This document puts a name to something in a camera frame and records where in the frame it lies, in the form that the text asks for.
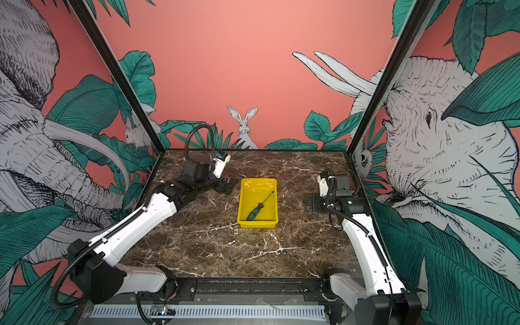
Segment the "green black handled screwdriver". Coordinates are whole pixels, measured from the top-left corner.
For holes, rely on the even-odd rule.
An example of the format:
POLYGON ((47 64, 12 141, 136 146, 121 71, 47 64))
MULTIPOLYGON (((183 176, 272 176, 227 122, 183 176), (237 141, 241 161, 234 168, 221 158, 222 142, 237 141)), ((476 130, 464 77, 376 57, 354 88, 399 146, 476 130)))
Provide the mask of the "green black handled screwdriver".
POLYGON ((260 211, 264 208, 265 203, 268 201, 268 199, 274 194, 274 191, 271 191, 269 196, 262 202, 260 202, 247 216, 246 220, 248 222, 251 222, 256 219, 256 217, 259 215, 260 211))

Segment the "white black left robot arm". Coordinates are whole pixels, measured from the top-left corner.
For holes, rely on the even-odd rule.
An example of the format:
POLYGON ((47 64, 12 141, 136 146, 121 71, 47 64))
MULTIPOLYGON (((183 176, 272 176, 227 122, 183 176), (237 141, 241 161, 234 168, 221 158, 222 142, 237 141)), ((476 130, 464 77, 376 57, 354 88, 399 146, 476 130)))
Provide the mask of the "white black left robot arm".
POLYGON ((76 240, 69 246, 69 265, 52 289, 51 306, 61 310, 84 301, 99 304, 127 293, 151 293, 163 301, 174 298, 179 284, 165 266, 131 267, 120 261, 145 235, 198 195, 209 190, 230 195, 237 183, 210 177, 191 184, 174 180, 157 186, 142 206, 119 223, 87 242, 76 240))

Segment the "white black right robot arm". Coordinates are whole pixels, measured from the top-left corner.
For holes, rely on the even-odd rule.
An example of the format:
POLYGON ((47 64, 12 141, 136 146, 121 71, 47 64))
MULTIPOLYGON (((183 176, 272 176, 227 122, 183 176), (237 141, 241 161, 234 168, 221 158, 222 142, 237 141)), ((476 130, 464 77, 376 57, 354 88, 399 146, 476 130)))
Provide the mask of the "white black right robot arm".
POLYGON ((349 307, 342 323, 418 324, 420 299, 395 273, 367 201, 355 197, 326 200, 325 195, 307 194, 305 209, 337 216, 360 264, 362 284, 339 269, 327 273, 322 283, 323 298, 342 300, 349 307))

